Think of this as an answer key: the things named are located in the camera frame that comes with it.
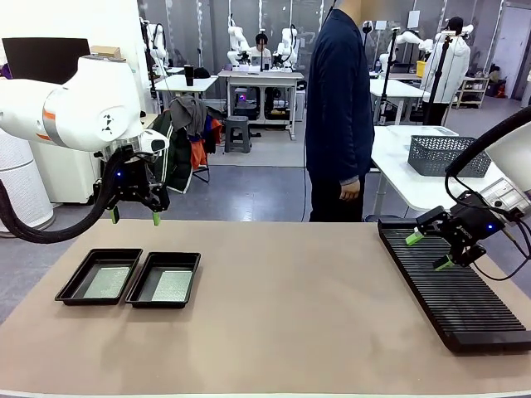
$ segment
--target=monitor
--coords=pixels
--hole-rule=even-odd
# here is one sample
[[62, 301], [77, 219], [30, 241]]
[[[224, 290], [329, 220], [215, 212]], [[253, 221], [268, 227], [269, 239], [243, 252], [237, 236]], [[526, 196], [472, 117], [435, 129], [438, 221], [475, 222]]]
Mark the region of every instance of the monitor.
[[90, 55], [86, 39], [12, 37], [2, 39], [13, 79], [65, 84], [77, 72], [77, 62]]

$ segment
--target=rectangular tray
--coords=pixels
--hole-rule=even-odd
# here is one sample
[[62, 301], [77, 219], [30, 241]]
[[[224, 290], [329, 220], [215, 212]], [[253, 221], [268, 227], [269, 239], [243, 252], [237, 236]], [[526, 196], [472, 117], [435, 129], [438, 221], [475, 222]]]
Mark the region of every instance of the rectangular tray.
[[199, 253], [149, 253], [125, 302], [135, 308], [184, 308], [200, 259]]
[[116, 305], [141, 255], [141, 249], [91, 250], [56, 301], [65, 305]]
[[380, 221], [378, 231], [445, 346], [473, 354], [531, 350], [531, 332], [471, 267], [434, 270], [433, 262], [450, 250], [444, 239], [406, 244], [415, 226], [414, 220]]

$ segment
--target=white table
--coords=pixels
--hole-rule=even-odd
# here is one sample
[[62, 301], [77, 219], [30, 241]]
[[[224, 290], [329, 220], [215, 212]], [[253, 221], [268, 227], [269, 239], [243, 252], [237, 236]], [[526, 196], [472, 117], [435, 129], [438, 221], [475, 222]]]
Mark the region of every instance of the white table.
[[[237, 70], [222, 70], [219, 77], [227, 79], [227, 114], [232, 115], [231, 106], [231, 87], [258, 87], [260, 89], [261, 103], [260, 116], [257, 120], [250, 120], [253, 124], [280, 124], [287, 125], [290, 131], [290, 138], [295, 140], [295, 95], [297, 92], [297, 82], [304, 79], [303, 75], [298, 72], [282, 71], [264, 71], [264, 72], [242, 72]], [[290, 96], [290, 120], [271, 120], [267, 119], [266, 106], [266, 88], [267, 87], [286, 87], [291, 89]]]
[[193, 85], [186, 85], [185, 75], [171, 75], [155, 83], [155, 89], [164, 94], [164, 106], [169, 105], [173, 96], [181, 93], [192, 93], [194, 97], [207, 91], [217, 80], [217, 76], [211, 76], [208, 79], [194, 79]]
[[[380, 77], [380, 73], [378, 72], [368, 72], [371, 79], [378, 79]], [[389, 74], [390, 80], [422, 80], [421, 77], [417, 76], [415, 73], [390, 73]]]
[[[383, 94], [383, 85], [385, 83], [384, 79], [371, 80], [371, 94], [375, 98], [374, 103], [376, 108], [374, 110], [374, 125], [378, 124], [378, 110], [382, 105], [382, 94]], [[412, 113], [412, 100], [422, 98], [423, 96], [430, 95], [429, 92], [420, 90], [417, 87], [412, 85], [407, 85], [398, 80], [389, 79], [387, 83], [387, 97], [389, 99], [398, 100], [398, 110], [397, 118], [395, 119], [395, 125], [400, 124], [400, 119], [402, 117], [402, 111], [404, 110], [404, 104], [407, 102], [407, 112], [406, 119], [411, 117]]]
[[[412, 135], [446, 135], [457, 136], [444, 127], [430, 126], [387, 126], [376, 127], [373, 147], [373, 161], [382, 173], [374, 215], [382, 214], [383, 198], [387, 184], [398, 192], [404, 202], [413, 210], [426, 212], [437, 206], [449, 210], [455, 202], [447, 195], [444, 177], [423, 177], [409, 165], [409, 146]], [[480, 192], [497, 182], [505, 175], [491, 163], [485, 178], [461, 178], [472, 189]], [[451, 181], [451, 191], [457, 196], [464, 188]]]
[[181, 73], [183, 70], [184, 70], [184, 68], [181, 68], [181, 67], [178, 67], [178, 66], [174, 66], [173, 68], [167, 68], [167, 69], [166, 69], [166, 71], [168, 72], [169, 75], [176, 75], [176, 74], [179, 74], [179, 73]]

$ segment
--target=black rack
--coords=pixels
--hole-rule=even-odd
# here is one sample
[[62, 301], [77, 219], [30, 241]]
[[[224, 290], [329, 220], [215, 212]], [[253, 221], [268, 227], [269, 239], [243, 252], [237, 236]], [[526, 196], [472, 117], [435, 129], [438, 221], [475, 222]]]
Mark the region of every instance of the black rack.
[[470, 267], [435, 271], [448, 243], [427, 236], [413, 246], [412, 220], [378, 223], [383, 244], [445, 346], [452, 352], [493, 353], [531, 350], [531, 332]]

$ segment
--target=cardboard box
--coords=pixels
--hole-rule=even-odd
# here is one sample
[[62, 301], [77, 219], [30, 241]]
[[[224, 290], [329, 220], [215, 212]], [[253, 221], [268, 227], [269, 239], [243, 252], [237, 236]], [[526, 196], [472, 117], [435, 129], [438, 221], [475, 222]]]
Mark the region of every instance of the cardboard box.
[[108, 46], [92, 46], [90, 52], [96, 56], [106, 56], [109, 58], [122, 58], [122, 54], [119, 50], [119, 47], [108, 47]]

